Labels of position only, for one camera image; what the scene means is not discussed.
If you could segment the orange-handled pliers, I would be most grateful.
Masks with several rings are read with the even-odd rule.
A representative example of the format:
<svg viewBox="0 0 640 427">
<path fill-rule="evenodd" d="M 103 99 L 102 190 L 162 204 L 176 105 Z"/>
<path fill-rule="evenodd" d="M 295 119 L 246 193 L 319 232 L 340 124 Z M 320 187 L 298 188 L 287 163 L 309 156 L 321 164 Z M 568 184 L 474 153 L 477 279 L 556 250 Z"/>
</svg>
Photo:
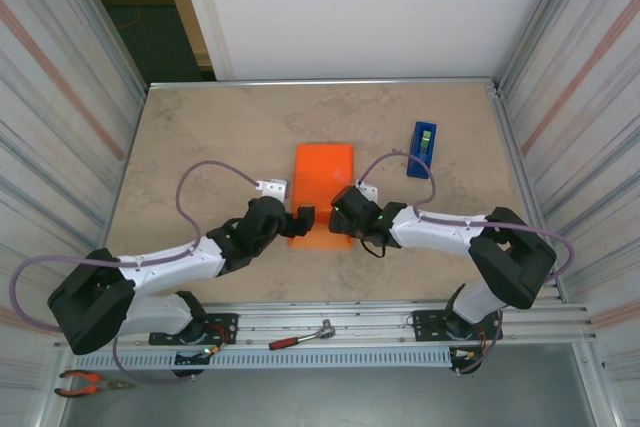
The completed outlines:
<svg viewBox="0 0 640 427">
<path fill-rule="evenodd" d="M 84 370 L 68 370 L 59 375 L 60 379 L 80 379 L 85 385 L 79 389 L 55 388 L 54 393 L 62 398 L 80 398 L 95 395 L 105 390 L 116 390 L 130 387 L 130 384 L 122 381 L 107 380 L 101 374 Z"/>
</svg>

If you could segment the thin aluminium frame rail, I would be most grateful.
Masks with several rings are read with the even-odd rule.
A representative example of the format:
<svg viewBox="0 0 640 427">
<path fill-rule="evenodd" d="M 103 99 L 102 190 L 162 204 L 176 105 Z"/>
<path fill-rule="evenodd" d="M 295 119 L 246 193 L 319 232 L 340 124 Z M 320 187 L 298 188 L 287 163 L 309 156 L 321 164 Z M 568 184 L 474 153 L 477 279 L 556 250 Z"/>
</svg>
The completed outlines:
<svg viewBox="0 0 640 427">
<path fill-rule="evenodd" d="M 251 80 L 210 82 L 154 82 L 149 90 L 209 87 L 284 87 L 284 86 L 337 86 L 337 85 L 427 85 L 427 84 L 480 84 L 488 91 L 497 89 L 490 77 L 411 77 L 367 79 L 302 79 L 302 80 Z"/>
</svg>

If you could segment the wide aluminium frame rail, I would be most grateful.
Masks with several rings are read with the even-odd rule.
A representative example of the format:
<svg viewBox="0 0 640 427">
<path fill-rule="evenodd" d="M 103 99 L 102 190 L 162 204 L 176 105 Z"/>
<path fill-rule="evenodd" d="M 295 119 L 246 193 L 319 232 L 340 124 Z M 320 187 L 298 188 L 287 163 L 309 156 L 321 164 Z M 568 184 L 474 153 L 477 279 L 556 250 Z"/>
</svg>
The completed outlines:
<svg viewBox="0 0 640 427">
<path fill-rule="evenodd" d="M 211 313 L 238 316 L 237 348 L 265 347 L 282 338 L 316 332 L 327 319 L 336 335 L 326 347 L 398 346 L 415 342 L 411 314 L 436 310 L 441 302 L 206 303 Z M 590 343 L 596 333 L 584 306 L 537 303 L 529 310 L 507 308 L 502 323 L 505 344 Z"/>
</svg>

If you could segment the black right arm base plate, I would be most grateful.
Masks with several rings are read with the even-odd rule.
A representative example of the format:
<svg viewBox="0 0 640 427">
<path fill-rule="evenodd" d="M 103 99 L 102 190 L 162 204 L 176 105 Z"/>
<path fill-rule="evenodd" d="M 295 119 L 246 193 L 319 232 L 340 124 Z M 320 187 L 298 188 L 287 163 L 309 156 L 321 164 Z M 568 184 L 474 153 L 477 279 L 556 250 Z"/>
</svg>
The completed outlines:
<svg viewBox="0 0 640 427">
<path fill-rule="evenodd" d="M 418 342 L 492 340 L 495 334 L 502 338 L 496 312 L 485 316 L 479 323 L 471 324 L 453 311 L 417 310 L 412 312 L 410 324 Z"/>
</svg>

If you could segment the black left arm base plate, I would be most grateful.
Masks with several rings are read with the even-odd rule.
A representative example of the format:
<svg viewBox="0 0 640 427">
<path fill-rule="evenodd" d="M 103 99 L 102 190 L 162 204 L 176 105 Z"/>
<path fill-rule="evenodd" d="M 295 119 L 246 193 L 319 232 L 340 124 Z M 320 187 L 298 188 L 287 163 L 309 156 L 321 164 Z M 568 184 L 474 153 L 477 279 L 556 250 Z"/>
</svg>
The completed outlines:
<svg viewBox="0 0 640 427">
<path fill-rule="evenodd" d="M 187 340 L 178 334 L 152 332 L 148 343 L 152 346 L 220 346 L 236 343 L 239 316 L 234 313 L 208 313 L 203 333 L 194 340 Z"/>
</svg>

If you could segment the blue tape dispenser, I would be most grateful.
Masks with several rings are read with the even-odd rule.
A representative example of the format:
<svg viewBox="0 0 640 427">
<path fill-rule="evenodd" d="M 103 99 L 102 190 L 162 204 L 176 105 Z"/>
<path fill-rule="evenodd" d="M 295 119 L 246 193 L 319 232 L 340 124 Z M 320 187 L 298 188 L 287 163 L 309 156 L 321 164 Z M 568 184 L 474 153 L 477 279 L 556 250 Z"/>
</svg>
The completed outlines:
<svg viewBox="0 0 640 427">
<path fill-rule="evenodd" d="M 426 155 L 421 155 L 419 152 L 419 144 L 424 130 L 431 132 L 431 140 L 429 150 Z M 436 144 L 437 125 L 428 122 L 417 122 L 414 126 L 414 131 L 410 141 L 410 154 L 418 157 L 428 168 L 431 168 L 433 154 Z M 410 159 L 407 166 L 407 175 L 409 177 L 428 179 L 428 172 L 416 161 Z"/>
</svg>

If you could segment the beige door frame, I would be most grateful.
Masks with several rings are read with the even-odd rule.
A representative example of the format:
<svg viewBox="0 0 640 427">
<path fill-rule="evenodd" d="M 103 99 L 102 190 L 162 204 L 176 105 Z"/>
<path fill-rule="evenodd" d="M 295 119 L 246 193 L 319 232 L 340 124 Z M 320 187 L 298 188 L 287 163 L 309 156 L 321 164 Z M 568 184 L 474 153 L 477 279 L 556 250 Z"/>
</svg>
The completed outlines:
<svg viewBox="0 0 640 427">
<path fill-rule="evenodd" d="M 199 26 L 192 0 L 173 0 L 191 46 L 196 63 L 201 70 L 213 71 L 209 53 Z"/>
</svg>

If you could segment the red-handled ratchet wrench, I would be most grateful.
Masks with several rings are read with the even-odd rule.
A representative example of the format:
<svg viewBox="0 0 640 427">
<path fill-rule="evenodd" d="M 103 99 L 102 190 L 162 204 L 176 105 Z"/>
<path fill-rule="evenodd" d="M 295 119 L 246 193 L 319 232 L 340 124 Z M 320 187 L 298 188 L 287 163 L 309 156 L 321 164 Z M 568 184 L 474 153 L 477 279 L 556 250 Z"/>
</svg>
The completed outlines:
<svg viewBox="0 0 640 427">
<path fill-rule="evenodd" d="M 290 337 L 285 339 L 280 339 L 278 341 L 271 342 L 269 344 L 270 351 L 282 350 L 285 348 L 290 348 L 296 346 L 300 343 L 320 339 L 326 340 L 330 339 L 335 335 L 335 328 L 331 324 L 329 319 L 324 319 L 322 322 L 321 328 L 313 334 L 305 335 L 305 336 L 297 336 Z"/>
</svg>

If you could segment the slanted aluminium frame rail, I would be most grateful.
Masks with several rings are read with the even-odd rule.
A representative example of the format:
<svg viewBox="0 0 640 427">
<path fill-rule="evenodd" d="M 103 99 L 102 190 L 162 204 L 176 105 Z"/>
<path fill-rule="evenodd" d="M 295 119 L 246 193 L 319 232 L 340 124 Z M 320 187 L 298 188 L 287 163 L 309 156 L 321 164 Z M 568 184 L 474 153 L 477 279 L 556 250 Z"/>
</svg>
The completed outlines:
<svg viewBox="0 0 640 427">
<path fill-rule="evenodd" d="M 543 219 L 533 187 L 526 172 L 524 158 L 512 129 L 506 105 L 501 97 L 500 91 L 496 83 L 492 80 L 485 84 L 485 88 L 513 173 L 516 191 L 519 194 L 524 208 L 524 219 L 529 225 L 546 230 L 547 225 Z"/>
</svg>

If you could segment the orange wrapping paper sheet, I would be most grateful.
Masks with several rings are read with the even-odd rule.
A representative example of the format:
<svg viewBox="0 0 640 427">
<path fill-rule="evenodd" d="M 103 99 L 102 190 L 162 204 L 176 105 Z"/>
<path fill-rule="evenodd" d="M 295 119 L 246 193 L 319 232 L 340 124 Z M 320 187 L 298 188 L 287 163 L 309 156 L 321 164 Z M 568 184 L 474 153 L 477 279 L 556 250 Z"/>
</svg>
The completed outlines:
<svg viewBox="0 0 640 427">
<path fill-rule="evenodd" d="M 348 251 L 353 240 L 329 231 L 331 201 L 354 182 L 354 147 L 350 144 L 299 144 L 296 149 L 291 207 L 315 208 L 315 221 L 304 237 L 288 241 L 294 250 Z"/>
</svg>

